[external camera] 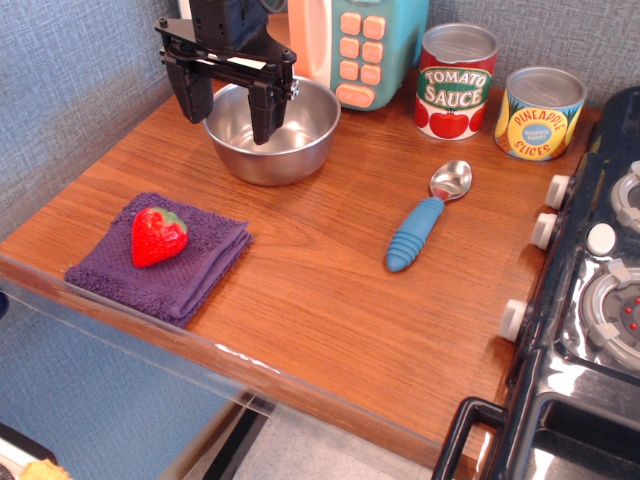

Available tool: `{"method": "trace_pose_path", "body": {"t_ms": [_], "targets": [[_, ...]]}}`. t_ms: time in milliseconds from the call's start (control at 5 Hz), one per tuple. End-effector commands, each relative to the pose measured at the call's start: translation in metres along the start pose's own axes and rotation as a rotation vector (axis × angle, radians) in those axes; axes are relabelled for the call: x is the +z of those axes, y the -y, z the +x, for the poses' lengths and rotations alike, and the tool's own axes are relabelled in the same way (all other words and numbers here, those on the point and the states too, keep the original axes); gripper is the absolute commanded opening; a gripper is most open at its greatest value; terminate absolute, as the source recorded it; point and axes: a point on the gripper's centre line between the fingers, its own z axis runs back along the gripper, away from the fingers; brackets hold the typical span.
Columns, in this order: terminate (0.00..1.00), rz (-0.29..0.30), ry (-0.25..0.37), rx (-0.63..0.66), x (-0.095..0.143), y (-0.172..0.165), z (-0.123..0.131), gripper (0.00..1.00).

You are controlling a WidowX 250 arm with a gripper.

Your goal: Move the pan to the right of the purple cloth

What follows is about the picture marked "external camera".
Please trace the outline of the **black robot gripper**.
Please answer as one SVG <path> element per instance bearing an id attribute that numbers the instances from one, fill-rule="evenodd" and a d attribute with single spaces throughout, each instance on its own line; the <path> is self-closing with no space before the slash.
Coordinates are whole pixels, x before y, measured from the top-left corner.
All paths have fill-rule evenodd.
<path id="1" fill-rule="evenodd" d="M 295 52 L 273 39 L 269 15 L 282 1 L 191 1 L 191 17 L 162 17 L 161 61 L 182 113 L 192 124 L 212 111 L 209 77 L 248 87 L 253 139 L 265 144 L 284 123 L 288 99 L 297 95 Z"/>

